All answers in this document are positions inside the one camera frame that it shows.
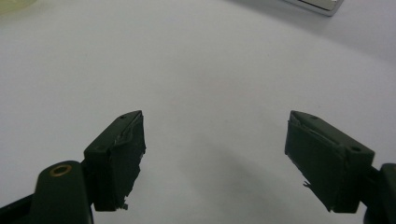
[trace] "translucent yellow container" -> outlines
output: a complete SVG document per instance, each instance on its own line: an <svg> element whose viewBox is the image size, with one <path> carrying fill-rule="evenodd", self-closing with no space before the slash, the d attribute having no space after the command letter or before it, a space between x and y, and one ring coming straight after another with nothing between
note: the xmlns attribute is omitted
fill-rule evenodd
<svg viewBox="0 0 396 224"><path fill-rule="evenodd" d="M0 15L32 5L36 0L0 0Z"/></svg>

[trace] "screw hole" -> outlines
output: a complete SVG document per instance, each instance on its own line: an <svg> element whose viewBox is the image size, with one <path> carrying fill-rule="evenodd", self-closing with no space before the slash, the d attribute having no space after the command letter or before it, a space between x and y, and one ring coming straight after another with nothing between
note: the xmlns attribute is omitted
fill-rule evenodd
<svg viewBox="0 0 396 224"><path fill-rule="evenodd" d="M360 152L361 149L359 147L351 147L352 151Z"/></svg>
<svg viewBox="0 0 396 224"><path fill-rule="evenodd" d="M72 170L71 165L63 164L50 170L49 174L51 176L57 177L57 176L65 175L69 173L71 170Z"/></svg>

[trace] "table surface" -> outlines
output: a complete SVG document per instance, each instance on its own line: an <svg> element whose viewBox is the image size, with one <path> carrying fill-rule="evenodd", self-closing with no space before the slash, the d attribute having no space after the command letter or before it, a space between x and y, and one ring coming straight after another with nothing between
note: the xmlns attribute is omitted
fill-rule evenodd
<svg viewBox="0 0 396 224"><path fill-rule="evenodd" d="M328 213L284 146L291 110L396 162L396 1L327 18L278 0L38 0L0 16L0 205L143 110L128 211L95 223L362 223Z"/></svg>

